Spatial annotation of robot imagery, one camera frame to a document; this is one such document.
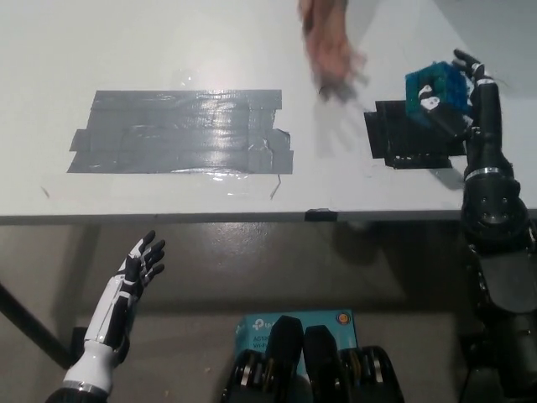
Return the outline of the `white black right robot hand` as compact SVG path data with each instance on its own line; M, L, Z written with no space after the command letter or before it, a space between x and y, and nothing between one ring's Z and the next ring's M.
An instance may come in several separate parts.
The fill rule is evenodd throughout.
M468 114L444 103L431 85L419 91L420 107L425 116L451 142L464 142L467 168L464 178L502 175L514 177L514 170L503 154L503 120L499 88L485 65L459 49L453 51L454 66L472 83L468 99L472 110Z

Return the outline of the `person's bare hand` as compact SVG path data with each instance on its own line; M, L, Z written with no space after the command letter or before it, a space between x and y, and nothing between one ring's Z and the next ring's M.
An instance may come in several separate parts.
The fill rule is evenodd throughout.
M356 96L355 80L363 79L367 56L356 50L347 34L346 14L333 9L328 14L307 13L303 18L306 54L318 92L346 102Z

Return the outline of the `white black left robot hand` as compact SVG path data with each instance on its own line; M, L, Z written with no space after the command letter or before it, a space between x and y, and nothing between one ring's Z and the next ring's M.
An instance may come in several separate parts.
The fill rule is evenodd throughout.
M154 230L140 238L117 272L107 282L84 340L104 344L114 351L128 338L136 306L154 277L164 271L165 241Z

